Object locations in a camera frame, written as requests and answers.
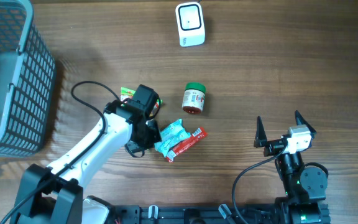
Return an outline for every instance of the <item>white plastic part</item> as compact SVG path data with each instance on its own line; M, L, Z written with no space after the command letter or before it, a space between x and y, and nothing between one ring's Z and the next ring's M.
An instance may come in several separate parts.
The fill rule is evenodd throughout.
M109 215L109 209L90 198L82 201L82 224L103 224Z
M199 45L205 41L204 17L198 2L186 2L176 8L179 43L182 47Z
M288 134L291 136L287 138L288 145L283 153L294 154L309 148L311 141L311 134L309 128L302 124L288 129Z
M115 153L120 147L125 145L131 138L132 125L116 114L104 114L106 118L106 132L99 141L81 158L71 169L68 169L61 178L65 180L76 179L78 185L84 189L95 173L103 166L103 164ZM52 173L56 174L65 164L71 162L86 147L93 142L102 128L102 120L89 132L76 146L61 158L51 162L48 167L52 168Z

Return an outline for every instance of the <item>wood grain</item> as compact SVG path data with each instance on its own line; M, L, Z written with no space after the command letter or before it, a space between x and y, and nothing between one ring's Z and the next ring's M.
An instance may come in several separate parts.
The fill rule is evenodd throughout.
M327 200L333 223L358 223L358 1L205 1L206 42L181 48L172 2L35 5L35 23L58 62L52 130L45 149L24 159L0 158L0 219L11 209L23 171L46 166L70 150L98 120L70 88L95 80L154 88L164 101L159 125L178 118L209 136L169 164L151 150L133 159L117 152L86 195L112 204L231 203L236 175L261 161L252 147L261 115L270 139L294 125L299 110L318 135L305 162L330 171ZM187 82L206 85L199 116L181 110ZM96 86L78 96L98 108L112 100ZM237 186L239 203L283 196L273 164Z

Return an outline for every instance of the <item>plastic basket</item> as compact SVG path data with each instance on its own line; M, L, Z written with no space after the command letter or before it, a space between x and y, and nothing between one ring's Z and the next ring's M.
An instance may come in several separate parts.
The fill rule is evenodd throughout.
M0 156L29 156L44 144L56 72L33 16L28 0L0 1Z

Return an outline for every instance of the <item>pill bottle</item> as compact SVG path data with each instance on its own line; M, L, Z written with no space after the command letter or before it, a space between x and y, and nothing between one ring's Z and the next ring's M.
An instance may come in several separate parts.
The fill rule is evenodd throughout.
M189 114L203 111L206 88L201 83L187 83L183 97L182 109Z

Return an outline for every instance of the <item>red object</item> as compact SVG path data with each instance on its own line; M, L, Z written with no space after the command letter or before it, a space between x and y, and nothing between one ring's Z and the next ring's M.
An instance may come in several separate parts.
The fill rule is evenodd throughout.
M182 141L181 143L177 144L172 150L170 150L166 156L168 162L173 162L173 158L179 156L180 154L184 153L187 149L191 146L196 144L201 139L205 138L208 133L204 130L203 127L198 128L190 138Z

